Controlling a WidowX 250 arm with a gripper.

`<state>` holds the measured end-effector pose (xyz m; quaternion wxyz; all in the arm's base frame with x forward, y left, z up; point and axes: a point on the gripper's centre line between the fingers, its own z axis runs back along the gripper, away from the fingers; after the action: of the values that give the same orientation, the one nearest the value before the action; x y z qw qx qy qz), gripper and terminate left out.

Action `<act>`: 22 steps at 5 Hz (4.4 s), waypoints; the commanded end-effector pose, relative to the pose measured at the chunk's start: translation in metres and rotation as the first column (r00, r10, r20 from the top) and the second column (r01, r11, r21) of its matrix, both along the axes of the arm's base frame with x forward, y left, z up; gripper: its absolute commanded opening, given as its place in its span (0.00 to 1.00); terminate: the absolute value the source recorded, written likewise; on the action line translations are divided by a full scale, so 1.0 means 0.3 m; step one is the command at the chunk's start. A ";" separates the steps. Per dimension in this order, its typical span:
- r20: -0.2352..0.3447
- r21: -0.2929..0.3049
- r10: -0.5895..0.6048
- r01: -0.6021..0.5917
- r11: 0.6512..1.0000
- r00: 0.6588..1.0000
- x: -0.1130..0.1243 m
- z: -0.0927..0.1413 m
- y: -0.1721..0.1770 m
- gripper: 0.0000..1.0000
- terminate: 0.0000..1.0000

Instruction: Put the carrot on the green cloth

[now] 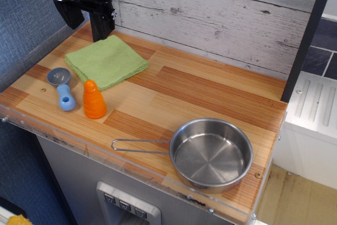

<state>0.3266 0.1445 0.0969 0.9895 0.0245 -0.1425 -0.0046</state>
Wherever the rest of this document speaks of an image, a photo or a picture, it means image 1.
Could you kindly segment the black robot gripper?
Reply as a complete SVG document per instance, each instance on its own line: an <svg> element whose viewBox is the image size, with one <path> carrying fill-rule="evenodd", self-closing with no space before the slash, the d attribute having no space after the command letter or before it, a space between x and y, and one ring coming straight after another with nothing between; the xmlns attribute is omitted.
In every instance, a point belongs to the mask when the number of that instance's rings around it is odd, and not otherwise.
<svg viewBox="0 0 337 225"><path fill-rule="evenodd" d="M93 41L105 40L115 29L116 11L112 0L53 0L58 12L71 29L84 22L81 10L91 12L90 21Z"/></svg>

